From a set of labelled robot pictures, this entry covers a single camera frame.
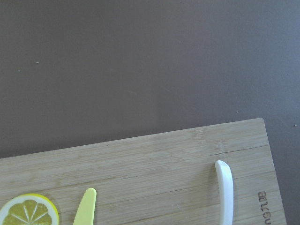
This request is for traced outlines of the white plastic spoon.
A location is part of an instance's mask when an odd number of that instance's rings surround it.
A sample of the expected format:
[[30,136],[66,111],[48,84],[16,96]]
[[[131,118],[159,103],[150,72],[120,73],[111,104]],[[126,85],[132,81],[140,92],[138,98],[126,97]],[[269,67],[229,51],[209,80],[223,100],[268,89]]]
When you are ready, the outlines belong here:
[[220,195],[220,224],[232,225],[234,212],[233,176],[229,165],[222,161],[215,162]]

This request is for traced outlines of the single lemon slice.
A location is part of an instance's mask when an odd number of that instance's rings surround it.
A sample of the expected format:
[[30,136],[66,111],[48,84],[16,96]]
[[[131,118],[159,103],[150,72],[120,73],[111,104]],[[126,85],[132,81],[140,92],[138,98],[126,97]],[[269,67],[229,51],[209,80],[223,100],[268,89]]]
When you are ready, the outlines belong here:
[[58,225],[59,222],[56,206],[40,194],[19,195],[0,209],[2,225]]

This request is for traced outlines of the bamboo cutting board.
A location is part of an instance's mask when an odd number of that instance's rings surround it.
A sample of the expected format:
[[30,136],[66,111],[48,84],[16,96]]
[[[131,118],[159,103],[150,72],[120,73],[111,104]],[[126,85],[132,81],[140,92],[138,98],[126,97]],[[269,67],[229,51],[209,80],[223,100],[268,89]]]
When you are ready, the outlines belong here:
[[70,225],[94,188],[97,225],[217,225],[217,160],[232,171],[235,225],[286,224],[261,118],[3,158],[0,203],[38,193]]

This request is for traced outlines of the yellow plastic knife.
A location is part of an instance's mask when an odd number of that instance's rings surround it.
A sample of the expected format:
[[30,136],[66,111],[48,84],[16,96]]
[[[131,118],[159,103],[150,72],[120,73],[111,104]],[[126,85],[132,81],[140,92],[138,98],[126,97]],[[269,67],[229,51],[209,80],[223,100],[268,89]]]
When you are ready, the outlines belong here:
[[94,188],[85,190],[78,206],[73,225],[93,225],[97,192]]

